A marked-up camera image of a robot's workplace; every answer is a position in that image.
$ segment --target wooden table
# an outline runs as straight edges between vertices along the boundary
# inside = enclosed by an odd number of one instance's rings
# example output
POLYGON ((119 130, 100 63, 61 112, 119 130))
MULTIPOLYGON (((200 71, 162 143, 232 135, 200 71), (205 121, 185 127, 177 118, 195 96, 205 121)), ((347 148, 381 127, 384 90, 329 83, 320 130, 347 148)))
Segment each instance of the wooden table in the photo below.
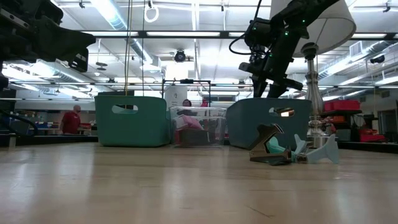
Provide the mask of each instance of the wooden table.
POLYGON ((398 156, 271 167, 247 151, 97 143, 0 155, 0 223, 395 223, 398 156))

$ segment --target lamp shade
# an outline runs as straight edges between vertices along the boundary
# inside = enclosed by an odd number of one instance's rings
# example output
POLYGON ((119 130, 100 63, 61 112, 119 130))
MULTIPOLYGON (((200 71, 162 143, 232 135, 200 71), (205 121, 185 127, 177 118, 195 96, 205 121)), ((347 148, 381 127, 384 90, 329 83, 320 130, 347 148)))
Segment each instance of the lamp shade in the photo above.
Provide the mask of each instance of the lamp shade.
MULTIPOLYGON (((271 18, 283 10, 292 0, 272 0, 271 18)), ((317 20, 308 26, 310 38, 300 39, 293 57, 304 57, 301 48, 313 42, 319 46, 317 54, 323 54, 339 47, 355 33, 356 24, 345 0, 339 0, 325 10, 317 20)))

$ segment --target black cable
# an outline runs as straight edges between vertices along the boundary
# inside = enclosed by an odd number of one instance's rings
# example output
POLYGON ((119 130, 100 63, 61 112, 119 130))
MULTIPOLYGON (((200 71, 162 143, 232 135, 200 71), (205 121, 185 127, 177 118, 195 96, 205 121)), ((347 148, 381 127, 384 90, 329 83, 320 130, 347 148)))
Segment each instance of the black cable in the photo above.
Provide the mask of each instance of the black cable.
MULTIPOLYGON (((142 30, 145 30, 145 13, 142 15, 142 30)), ((141 66, 142 66, 142 96, 144 96, 144 38, 142 38, 142 50, 141 50, 141 66)))
MULTIPOLYGON (((129 38, 130 38, 130 36, 129 36, 129 28, 130 28, 130 10, 132 10, 131 9, 131 0, 129 0, 129 2, 128 2, 128 11, 127 11, 127 35, 126 35, 126 38, 127 38, 127 40, 126 40, 126 51, 125 51, 125 54, 124 54, 124 82, 125 83, 127 83, 127 75, 128 75, 128 70, 127 70, 127 63, 129 63, 129 60, 127 59, 127 57, 130 57, 130 55, 128 55, 127 56, 127 51, 128 51, 128 48, 130 47, 130 45, 129 45, 129 38)), ((124 85, 124 91, 126 92, 126 94, 127 94, 127 85, 124 85)))
POLYGON ((234 45, 238 40, 242 39, 244 37, 245 34, 242 34, 240 37, 234 39, 230 44, 229 44, 229 51, 231 51, 234 54, 238 54, 238 55, 252 55, 253 53, 241 53, 241 52, 236 52, 234 50, 232 50, 232 45, 234 45))
POLYGON ((257 18, 257 16, 259 15, 261 2, 262 2, 262 0, 259 0, 259 4, 257 5, 256 14, 254 15, 254 18, 257 18))
POLYGON ((3 117, 0 117, 0 123, 3 126, 5 126, 10 132, 15 133, 17 136, 33 137, 33 136, 37 135, 39 130, 37 129, 36 125, 33 122, 29 121, 28 119, 21 118, 19 116, 13 115, 13 114, 9 114, 9 113, 7 113, 7 112, 5 112, 3 110, 0 110, 0 114, 3 114, 6 118, 17 119, 17 120, 22 121, 23 123, 27 123, 27 124, 29 124, 30 126, 33 127, 33 134, 22 134, 22 133, 16 131, 15 129, 13 129, 12 127, 10 127, 10 125, 3 120, 3 117))

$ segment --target teal storage bin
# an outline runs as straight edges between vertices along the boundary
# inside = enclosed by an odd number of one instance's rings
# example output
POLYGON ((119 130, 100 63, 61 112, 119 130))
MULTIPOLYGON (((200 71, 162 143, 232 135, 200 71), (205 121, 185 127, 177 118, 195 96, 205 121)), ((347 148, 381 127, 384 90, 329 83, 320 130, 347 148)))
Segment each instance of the teal storage bin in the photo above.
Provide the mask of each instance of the teal storage bin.
POLYGON ((284 134, 276 134, 279 144, 295 150, 294 135, 300 139, 307 138, 308 121, 312 104, 310 100, 250 98, 239 100, 226 111, 229 143, 232 146, 249 148, 258 137, 257 127, 260 124, 278 124, 284 134), (294 115, 277 116, 272 108, 292 108, 294 115))
POLYGON ((164 99, 96 96, 95 108, 98 140, 104 146, 159 147, 170 143, 170 118, 164 99))

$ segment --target red box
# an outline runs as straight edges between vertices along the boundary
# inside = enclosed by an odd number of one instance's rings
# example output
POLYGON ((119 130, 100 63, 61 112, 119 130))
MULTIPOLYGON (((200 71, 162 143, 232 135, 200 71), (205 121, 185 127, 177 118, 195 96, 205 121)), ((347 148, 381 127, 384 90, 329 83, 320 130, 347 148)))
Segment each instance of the red box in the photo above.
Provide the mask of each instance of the red box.
POLYGON ((336 100, 325 103, 325 112, 335 110, 360 110, 361 103, 358 100, 336 100))

